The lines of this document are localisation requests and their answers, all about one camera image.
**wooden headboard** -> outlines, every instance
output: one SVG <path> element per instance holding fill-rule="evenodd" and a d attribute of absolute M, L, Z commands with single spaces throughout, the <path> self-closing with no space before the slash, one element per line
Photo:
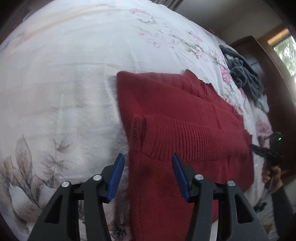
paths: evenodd
<path fill-rule="evenodd" d="M 279 153 L 283 156 L 280 167 L 285 173 L 284 177 L 294 175 L 296 173 L 296 115 L 294 102 L 285 79 L 272 58 L 254 37 L 245 37 L 231 46 L 246 58 L 249 65 L 260 76 L 270 108 L 268 117 L 272 129 L 285 134 L 279 146 Z"/>

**green foliage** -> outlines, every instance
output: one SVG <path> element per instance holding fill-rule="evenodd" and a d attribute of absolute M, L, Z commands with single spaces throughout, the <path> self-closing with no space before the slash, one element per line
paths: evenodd
<path fill-rule="evenodd" d="M 274 47 L 274 51 L 284 62 L 291 76 L 296 73 L 296 43 L 292 36 L 281 41 Z"/>

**dark sleeve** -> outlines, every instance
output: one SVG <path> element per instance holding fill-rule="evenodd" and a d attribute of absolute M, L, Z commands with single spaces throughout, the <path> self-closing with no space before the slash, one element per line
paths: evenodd
<path fill-rule="evenodd" d="M 293 218 L 292 205 L 286 195 L 284 186 L 281 186 L 272 196 L 274 205 L 274 221 L 278 235 L 282 237 Z"/>

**folded red garment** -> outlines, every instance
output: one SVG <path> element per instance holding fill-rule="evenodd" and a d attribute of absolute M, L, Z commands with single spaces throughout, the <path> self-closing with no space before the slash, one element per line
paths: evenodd
<path fill-rule="evenodd" d="M 118 104 L 129 141 L 129 198 L 135 241 L 185 240 L 193 205 L 182 199 L 171 158 L 213 182 L 254 179 L 251 136 L 211 84 L 179 74 L 117 74 Z M 213 205 L 213 221 L 218 205 Z"/>

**silver screw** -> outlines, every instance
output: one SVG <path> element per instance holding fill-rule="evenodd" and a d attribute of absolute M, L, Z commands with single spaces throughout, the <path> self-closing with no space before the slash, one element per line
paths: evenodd
<path fill-rule="evenodd" d="M 95 181 L 100 181 L 101 179 L 102 179 L 102 176 L 101 175 L 94 175 L 94 177 L 93 177 L 93 179 L 95 180 Z"/>
<path fill-rule="evenodd" d="M 235 182 L 234 181 L 228 181 L 227 182 L 228 186 L 234 187 L 235 186 Z"/>
<path fill-rule="evenodd" d="M 196 180 L 203 180 L 203 179 L 204 179 L 204 176 L 201 175 L 201 174 L 196 174 L 196 175 L 194 176 L 194 178 L 195 178 Z"/>
<path fill-rule="evenodd" d="M 68 187 L 70 185 L 70 183 L 68 182 L 68 181 L 64 181 L 63 183 L 62 183 L 62 187 L 63 188 L 66 188 L 66 187 Z"/>

